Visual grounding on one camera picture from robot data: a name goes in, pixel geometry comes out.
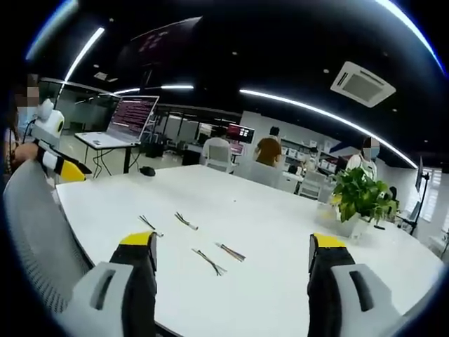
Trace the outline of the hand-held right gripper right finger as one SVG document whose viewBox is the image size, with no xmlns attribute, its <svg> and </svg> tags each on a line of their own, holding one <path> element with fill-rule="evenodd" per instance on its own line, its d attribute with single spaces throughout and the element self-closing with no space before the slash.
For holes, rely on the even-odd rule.
<svg viewBox="0 0 449 337">
<path fill-rule="evenodd" d="M 314 233 L 309 241 L 309 336 L 395 336 L 407 324 L 391 289 L 345 244 Z"/>
</svg>

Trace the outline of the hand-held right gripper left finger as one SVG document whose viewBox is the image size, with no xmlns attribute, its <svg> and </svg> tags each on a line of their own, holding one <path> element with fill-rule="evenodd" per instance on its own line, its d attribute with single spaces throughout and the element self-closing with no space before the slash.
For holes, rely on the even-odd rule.
<svg viewBox="0 0 449 337">
<path fill-rule="evenodd" d="M 156 233 L 130 234 L 76 284 L 68 336 L 155 336 Z"/>
</svg>

